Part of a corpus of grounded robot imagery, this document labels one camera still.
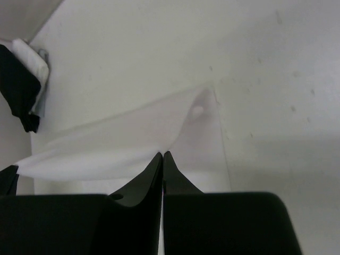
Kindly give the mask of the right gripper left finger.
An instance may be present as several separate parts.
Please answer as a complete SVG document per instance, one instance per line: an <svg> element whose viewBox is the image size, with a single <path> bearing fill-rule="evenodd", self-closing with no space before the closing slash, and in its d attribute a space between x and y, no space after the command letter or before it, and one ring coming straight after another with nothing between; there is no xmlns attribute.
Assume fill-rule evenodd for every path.
<svg viewBox="0 0 340 255"><path fill-rule="evenodd" d="M1 254L157 254L162 164L109 195L1 196Z"/></svg>

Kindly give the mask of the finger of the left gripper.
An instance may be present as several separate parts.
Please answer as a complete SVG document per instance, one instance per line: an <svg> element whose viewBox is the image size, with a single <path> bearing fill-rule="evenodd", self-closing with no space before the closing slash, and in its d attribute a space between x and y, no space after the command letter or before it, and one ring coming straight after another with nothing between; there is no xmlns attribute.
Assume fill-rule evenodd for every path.
<svg viewBox="0 0 340 255"><path fill-rule="evenodd" d="M16 195L19 175L17 174L18 166L10 165L0 171L0 195Z"/></svg>

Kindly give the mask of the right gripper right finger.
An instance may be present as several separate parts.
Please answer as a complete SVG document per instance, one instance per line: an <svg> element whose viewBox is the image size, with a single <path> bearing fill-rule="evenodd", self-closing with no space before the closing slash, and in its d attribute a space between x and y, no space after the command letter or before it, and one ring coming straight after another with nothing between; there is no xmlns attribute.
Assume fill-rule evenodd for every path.
<svg viewBox="0 0 340 255"><path fill-rule="evenodd" d="M204 193L163 158L166 254L301 254L282 200L270 192Z"/></svg>

